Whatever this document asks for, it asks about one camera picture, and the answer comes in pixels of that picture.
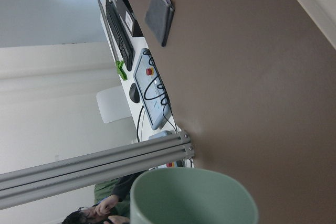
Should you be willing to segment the green cup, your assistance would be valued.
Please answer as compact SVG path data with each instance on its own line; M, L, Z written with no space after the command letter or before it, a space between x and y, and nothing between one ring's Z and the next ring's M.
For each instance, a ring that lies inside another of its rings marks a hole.
M237 180L197 168L162 168L131 188L131 223L258 223L250 193Z

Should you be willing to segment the black computer mouse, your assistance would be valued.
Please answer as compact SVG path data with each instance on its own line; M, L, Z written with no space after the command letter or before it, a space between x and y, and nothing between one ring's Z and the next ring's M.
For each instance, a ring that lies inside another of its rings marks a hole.
M132 83L129 88L129 97L130 97L130 100L134 103L140 102L140 95L137 89L137 85L135 83Z

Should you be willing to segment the green plastic clamp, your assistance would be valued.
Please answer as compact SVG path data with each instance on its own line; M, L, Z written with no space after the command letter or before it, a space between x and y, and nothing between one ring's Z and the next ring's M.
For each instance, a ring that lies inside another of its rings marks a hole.
M123 66L124 66L124 61L123 60L121 60L121 61L117 60L115 62L115 67L116 67L118 75L121 77L121 79L123 81L126 81L128 79L128 77L127 77L127 74L125 73L125 71L123 70Z

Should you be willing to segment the white chair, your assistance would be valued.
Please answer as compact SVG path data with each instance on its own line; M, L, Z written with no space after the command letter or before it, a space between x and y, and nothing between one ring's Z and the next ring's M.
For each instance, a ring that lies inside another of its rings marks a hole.
M131 111L122 86L99 91L96 95L98 108L105 124L131 117Z

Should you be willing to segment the black keyboard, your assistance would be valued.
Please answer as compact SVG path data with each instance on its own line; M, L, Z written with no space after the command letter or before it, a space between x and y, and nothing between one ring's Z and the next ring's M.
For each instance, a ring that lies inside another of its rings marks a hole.
M106 0L107 20L127 71L132 70L134 49L113 2Z

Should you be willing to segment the grey folded cloth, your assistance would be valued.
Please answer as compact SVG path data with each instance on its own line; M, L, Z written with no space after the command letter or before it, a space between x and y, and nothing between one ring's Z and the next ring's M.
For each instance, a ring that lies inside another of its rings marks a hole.
M162 47L166 46L174 11L171 0L150 0L146 11L145 23Z

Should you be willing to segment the aluminium frame post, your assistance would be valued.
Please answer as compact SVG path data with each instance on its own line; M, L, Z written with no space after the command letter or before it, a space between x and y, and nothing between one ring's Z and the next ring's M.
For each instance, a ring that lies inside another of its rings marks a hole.
M158 166L149 140L1 174L1 209Z

